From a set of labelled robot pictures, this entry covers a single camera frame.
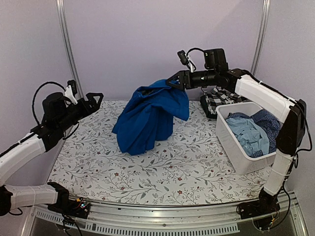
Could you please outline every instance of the clothing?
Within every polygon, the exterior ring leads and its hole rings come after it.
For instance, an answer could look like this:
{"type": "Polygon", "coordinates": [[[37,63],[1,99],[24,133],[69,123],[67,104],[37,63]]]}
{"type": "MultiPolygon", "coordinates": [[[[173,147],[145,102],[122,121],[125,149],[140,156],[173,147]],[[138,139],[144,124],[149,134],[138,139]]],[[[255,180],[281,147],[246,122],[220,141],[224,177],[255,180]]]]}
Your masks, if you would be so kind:
{"type": "Polygon", "coordinates": [[[206,117],[214,119],[218,116],[216,111],[217,106],[247,101],[249,100],[244,97],[219,88],[213,88],[210,93],[204,92],[204,95],[200,97],[200,103],[206,113],[206,117]]]}
{"type": "Polygon", "coordinates": [[[260,110],[251,117],[243,113],[233,113],[228,116],[229,118],[243,117],[251,118],[255,124],[259,125],[267,134],[269,139],[269,153],[275,152],[277,149],[276,137],[280,131],[280,123],[276,117],[265,109],[260,110]]]}
{"type": "Polygon", "coordinates": [[[248,156],[258,157],[269,153],[268,136],[253,119],[238,116],[226,119],[226,123],[248,156]]]}
{"type": "Polygon", "coordinates": [[[112,132],[122,152],[141,154],[173,133],[173,116],[188,120],[187,94],[159,80],[133,93],[112,132]]]}

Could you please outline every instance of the leaf pattern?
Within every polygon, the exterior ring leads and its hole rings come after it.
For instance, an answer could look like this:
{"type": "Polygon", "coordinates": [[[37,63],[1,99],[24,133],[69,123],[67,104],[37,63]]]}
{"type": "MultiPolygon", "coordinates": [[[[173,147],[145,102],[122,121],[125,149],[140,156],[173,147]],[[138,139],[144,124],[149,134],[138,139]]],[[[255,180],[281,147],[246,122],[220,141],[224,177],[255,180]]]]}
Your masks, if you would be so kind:
{"type": "Polygon", "coordinates": [[[188,121],[174,119],[173,135],[138,156],[121,153],[112,128],[125,101],[104,101],[80,121],[50,174],[71,195],[148,205],[198,205],[256,198],[270,167],[239,176],[197,101],[188,121]]]}

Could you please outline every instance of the zip tie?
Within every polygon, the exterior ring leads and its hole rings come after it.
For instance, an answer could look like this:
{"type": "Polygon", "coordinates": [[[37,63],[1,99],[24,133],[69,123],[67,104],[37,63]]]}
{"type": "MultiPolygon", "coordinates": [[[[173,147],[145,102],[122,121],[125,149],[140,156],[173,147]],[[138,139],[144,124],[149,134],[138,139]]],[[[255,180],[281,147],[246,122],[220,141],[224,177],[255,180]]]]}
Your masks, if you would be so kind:
{"type": "Polygon", "coordinates": [[[33,190],[33,192],[34,192],[34,202],[33,202],[33,206],[35,205],[35,203],[36,203],[36,191],[35,191],[35,189],[32,187],[32,186],[30,186],[31,187],[31,189],[33,190]]]}
{"type": "Polygon", "coordinates": [[[275,171],[274,169],[271,169],[271,171],[275,172],[276,174],[280,175],[280,176],[283,176],[283,177],[287,177],[287,176],[290,176],[290,175],[283,175],[277,171],[275,171]]]}

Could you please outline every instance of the white plastic bin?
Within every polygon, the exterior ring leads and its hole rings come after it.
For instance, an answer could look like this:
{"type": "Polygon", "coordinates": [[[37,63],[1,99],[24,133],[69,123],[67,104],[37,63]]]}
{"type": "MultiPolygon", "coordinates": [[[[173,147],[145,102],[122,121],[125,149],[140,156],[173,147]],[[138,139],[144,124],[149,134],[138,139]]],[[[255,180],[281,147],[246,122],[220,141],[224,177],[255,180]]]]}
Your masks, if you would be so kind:
{"type": "Polygon", "coordinates": [[[276,152],[257,158],[248,156],[225,122],[225,119],[230,113],[241,112],[248,116],[252,116],[261,109],[262,108],[254,102],[221,105],[216,109],[218,113],[216,134],[230,159],[235,172],[239,175],[245,175],[272,165],[275,160],[276,152]]]}

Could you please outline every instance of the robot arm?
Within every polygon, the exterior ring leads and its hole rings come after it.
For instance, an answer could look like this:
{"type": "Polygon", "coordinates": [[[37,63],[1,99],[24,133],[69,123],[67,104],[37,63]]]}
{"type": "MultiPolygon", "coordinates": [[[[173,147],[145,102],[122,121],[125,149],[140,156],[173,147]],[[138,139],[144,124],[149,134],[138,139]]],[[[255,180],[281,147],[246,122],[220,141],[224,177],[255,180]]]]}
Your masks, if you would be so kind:
{"type": "Polygon", "coordinates": [[[188,53],[178,52],[183,65],[190,70],[179,71],[167,80],[167,84],[178,89],[219,86],[257,103],[272,113],[283,126],[276,138],[277,151],[270,176],[260,191],[259,200],[241,203],[239,213],[243,218],[255,217],[279,210],[277,195],[289,177],[297,148],[305,134],[306,104],[295,101],[277,90],[258,81],[250,72],[241,69],[228,69],[223,49],[201,50],[205,58],[204,71],[194,71],[188,53]]]}
{"type": "MultiPolygon", "coordinates": [[[[26,163],[52,149],[59,140],[65,139],[64,133],[67,129],[99,110],[103,99],[102,93],[88,93],[86,95],[88,100],[84,98],[76,100],[75,94],[75,81],[68,82],[64,94],[61,92],[50,94],[43,101],[42,123],[0,154],[0,216],[19,207],[38,204],[48,204],[48,208],[53,211],[73,215],[70,212],[72,206],[78,203],[69,200],[68,190],[57,183],[50,182],[41,186],[10,186],[5,183],[26,163]]],[[[88,209],[76,211],[73,216],[85,218],[87,211],[88,209]]]]}

